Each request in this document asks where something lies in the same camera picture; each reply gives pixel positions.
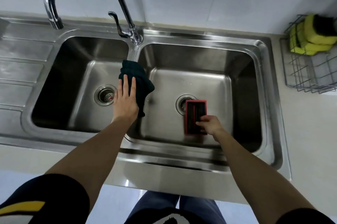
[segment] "yellow stripe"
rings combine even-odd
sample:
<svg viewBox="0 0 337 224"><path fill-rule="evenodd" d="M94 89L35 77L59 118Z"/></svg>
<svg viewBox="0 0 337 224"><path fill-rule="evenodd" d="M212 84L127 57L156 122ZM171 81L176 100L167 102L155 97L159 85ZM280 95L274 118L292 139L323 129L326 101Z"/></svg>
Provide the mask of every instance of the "yellow stripe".
<svg viewBox="0 0 337 224"><path fill-rule="evenodd" d="M15 203L13 205L6 206L0 209L0 215L13 212L37 212L39 211L45 202L42 201L28 201Z"/></svg>

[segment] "metal wire rack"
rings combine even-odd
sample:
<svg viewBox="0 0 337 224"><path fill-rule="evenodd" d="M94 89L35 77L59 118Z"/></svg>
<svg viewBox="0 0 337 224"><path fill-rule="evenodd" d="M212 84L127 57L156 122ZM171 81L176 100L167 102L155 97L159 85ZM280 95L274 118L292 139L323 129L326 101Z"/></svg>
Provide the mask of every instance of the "metal wire rack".
<svg viewBox="0 0 337 224"><path fill-rule="evenodd" d="M319 94L337 89L337 47L328 52L320 52L314 56L293 53L290 50L289 32L298 23L304 21L306 15L298 15L294 22L284 31L287 35L280 39L285 84L297 91Z"/></svg>

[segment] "sink drain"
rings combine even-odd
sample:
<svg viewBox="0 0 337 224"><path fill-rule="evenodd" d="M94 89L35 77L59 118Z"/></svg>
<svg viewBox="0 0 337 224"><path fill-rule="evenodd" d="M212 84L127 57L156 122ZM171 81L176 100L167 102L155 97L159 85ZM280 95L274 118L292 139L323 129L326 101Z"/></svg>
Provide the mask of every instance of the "sink drain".
<svg viewBox="0 0 337 224"><path fill-rule="evenodd" d="M98 105L107 106L114 102L116 88L112 85L103 85L96 89L94 100Z"/></svg>
<svg viewBox="0 0 337 224"><path fill-rule="evenodd" d="M185 115L186 111L186 100L196 100L193 95L181 95L176 101L176 109L180 115Z"/></svg>

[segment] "faucet handle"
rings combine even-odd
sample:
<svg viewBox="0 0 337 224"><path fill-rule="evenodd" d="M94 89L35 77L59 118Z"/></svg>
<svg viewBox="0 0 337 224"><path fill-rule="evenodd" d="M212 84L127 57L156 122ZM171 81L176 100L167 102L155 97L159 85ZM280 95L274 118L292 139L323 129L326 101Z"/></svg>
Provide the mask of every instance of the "faucet handle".
<svg viewBox="0 0 337 224"><path fill-rule="evenodd" d="M126 31L122 30L121 26L119 25L118 16L115 12L109 11L108 15L111 16L115 20L116 25L117 25L118 34L122 38L130 38L132 36L132 34L130 32L126 32Z"/></svg>

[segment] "leg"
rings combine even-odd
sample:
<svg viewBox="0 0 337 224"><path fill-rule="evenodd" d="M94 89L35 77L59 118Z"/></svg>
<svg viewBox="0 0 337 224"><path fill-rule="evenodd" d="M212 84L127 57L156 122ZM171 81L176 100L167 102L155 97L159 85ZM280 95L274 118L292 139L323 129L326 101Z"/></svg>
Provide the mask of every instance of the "leg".
<svg viewBox="0 0 337 224"><path fill-rule="evenodd" d="M208 224L226 224L225 219L214 200L181 196L179 209L198 215Z"/></svg>
<svg viewBox="0 0 337 224"><path fill-rule="evenodd" d="M147 191L134 206L128 218L130 218L137 211L147 208L151 209L164 209L168 207L175 208L178 200L179 200L178 195Z"/></svg>

